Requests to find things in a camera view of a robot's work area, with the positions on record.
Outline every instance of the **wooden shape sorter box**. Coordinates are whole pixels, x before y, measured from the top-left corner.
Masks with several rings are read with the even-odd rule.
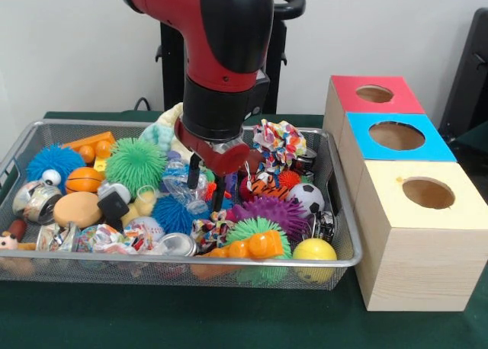
[[[333,76],[335,140],[370,311],[461,311],[488,257],[488,206],[402,78]]]
[[[424,114],[347,113],[339,155],[353,204],[363,160],[456,161]]]
[[[486,264],[488,207],[459,164],[365,161],[355,214],[368,310],[464,310]]]
[[[424,114],[402,77],[332,76],[323,129],[339,148],[346,113]]]

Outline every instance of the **orange tiger plush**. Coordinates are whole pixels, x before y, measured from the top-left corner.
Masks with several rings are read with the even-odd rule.
[[[290,189],[287,187],[276,187],[273,175],[261,172],[255,176],[251,185],[251,192],[259,197],[277,197],[279,200],[285,200]]]

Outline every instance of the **white wall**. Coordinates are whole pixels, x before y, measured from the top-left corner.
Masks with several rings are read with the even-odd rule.
[[[289,21],[280,113],[322,114],[331,74],[404,75],[437,123],[487,0],[307,0]],[[0,0],[0,156],[47,110],[162,109],[159,25],[122,0]]]

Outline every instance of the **wire mesh basket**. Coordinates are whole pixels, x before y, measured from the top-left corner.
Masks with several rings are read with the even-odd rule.
[[[138,137],[148,125],[80,120],[42,120],[32,123],[21,134],[0,165],[0,232],[5,231],[15,219],[11,210],[12,201],[26,181],[27,164],[44,146],[71,142],[108,130],[116,139]],[[253,261],[0,250],[0,280],[331,290],[346,269],[360,261],[361,243],[339,157],[334,142],[331,142],[331,136],[317,129],[300,128],[300,131],[307,138],[307,146],[318,154],[314,166],[314,184],[324,196],[330,197],[332,203],[335,214],[332,246],[337,253],[337,261]],[[251,127],[245,127],[243,138],[248,144],[252,143]],[[35,242],[39,228],[39,225],[30,223],[23,242]],[[192,273],[197,269],[220,269],[228,273],[201,279]],[[302,280],[298,273],[310,279]],[[313,281],[317,277],[320,283]]]

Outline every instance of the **googly eye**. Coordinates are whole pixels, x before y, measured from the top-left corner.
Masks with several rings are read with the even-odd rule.
[[[57,187],[61,183],[61,175],[58,171],[50,169],[43,172],[42,181],[47,185]]]

